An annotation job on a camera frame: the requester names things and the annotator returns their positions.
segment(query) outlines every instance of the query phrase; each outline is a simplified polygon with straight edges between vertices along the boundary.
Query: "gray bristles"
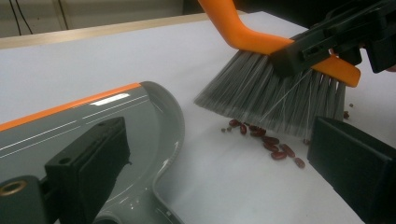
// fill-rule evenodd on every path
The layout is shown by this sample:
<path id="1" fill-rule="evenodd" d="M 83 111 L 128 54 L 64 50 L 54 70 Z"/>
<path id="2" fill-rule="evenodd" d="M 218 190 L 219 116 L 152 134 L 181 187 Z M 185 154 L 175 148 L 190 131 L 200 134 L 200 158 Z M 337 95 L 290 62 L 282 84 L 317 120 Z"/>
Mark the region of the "gray bristles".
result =
<path id="1" fill-rule="evenodd" d="M 342 119 L 346 86 L 312 69 L 281 78 L 268 56 L 239 50 L 195 103 L 224 117 L 310 138 L 315 116 Z"/>

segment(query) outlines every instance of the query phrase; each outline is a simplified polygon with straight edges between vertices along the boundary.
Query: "gray dustpan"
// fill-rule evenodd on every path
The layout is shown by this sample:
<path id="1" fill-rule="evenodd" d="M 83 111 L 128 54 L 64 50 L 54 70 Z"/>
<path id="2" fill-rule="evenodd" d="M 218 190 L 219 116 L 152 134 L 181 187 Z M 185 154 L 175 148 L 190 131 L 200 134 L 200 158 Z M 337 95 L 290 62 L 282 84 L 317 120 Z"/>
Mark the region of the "gray dustpan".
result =
<path id="1" fill-rule="evenodd" d="M 156 191 L 184 140 L 175 98 L 153 82 L 98 96 L 0 125 L 0 183 L 21 175 L 43 178 L 44 164 L 76 138 L 103 120 L 123 117 L 131 164 L 120 171 L 93 223 L 183 223 Z"/>

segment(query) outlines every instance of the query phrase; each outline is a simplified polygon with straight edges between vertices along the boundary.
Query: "red bean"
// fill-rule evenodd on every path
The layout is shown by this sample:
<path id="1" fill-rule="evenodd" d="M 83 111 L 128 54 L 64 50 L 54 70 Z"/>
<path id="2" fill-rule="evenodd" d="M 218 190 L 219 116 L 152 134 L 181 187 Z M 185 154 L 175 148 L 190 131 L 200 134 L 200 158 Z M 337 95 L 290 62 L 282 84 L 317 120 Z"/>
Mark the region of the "red bean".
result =
<path id="1" fill-rule="evenodd" d="M 241 131 L 241 134 L 247 134 L 247 132 L 248 132 L 248 128 L 245 124 L 241 124 L 239 126 L 239 130 Z"/>
<path id="2" fill-rule="evenodd" d="M 300 167 L 301 169 L 305 168 L 305 162 L 303 160 L 301 160 L 300 158 L 296 158 L 294 159 L 294 162 L 297 164 L 298 167 Z"/>
<path id="3" fill-rule="evenodd" d="M 344 111 L 344 119 L 349 119 L 349 113 L 347 111 Z"/>
<path id="4" fill-rule="evenodd" d="M 239 126 L 241 124 L 241 122 L 239 122 L 236 119 L 232 119 L 232 120 L 230 120 L 230 122 L 228 122 L 228 124 L 230 124 L 230 126 L 234 128 L 234 127 Z"/>
<path id="5" fill-rule="evenodd" d="M 249 126 L 248 126 L 248 129 L 249 129 L 251 132 L 257 132 L 260 128 L 257 127 L 257 126 L 254 126 L 254 125 L 249 125 Z"/>
<path id="6" fill-rule="evenodd" d="M 296 157 L 296 154 L 293 152 L 293 150 L 291 150 L 291 148 L 288 145 L 280 144 L 279 147 L 282 148 L 282 150 L 286 152 L 286 154 L 288 154 L 289 157 L 292 158 Z"/>
<path id="7" fill-rule="evenodd" d="M 250 135 L 253 137 L 262 137 L 264 136 L 266 131 L 264 129 L 257 129 L 257 131 L 250 132 Z"/>
<path id="8" fill-rule="evenodd" d="M 268 150 L 272 151 L 272 152 L 278 152 L 279 148 L 277 148 L 275 145 L 269 145 L 264 143 L 263 144 L 265 148 L 267 148 Z"/>
<path id="9" fill-rule="evenodd" d="M 273 153 L 271 153 L 271 157 L 274 160 L 279 161 L 279 160 L 285 159 L 287 157 L 287 155 L 286 155 L 286 152 L 273 152 Z"/>
<path id="10" fill-rule="evenodd" d="M 263 136 L 262 141 L 269 145 L 276 145 L 279 144 L 279 139 L 269 136 Z"/>
<path id="11" fill-rule="evenodd" d="M 307 146 L 309 146 L 309 144 L 311 144 L 311 141 L 309 140 L 309 139 L 304 139 L 303 140 L 303 143 L 305 144 L 305 145 L 307 145 Z"/>

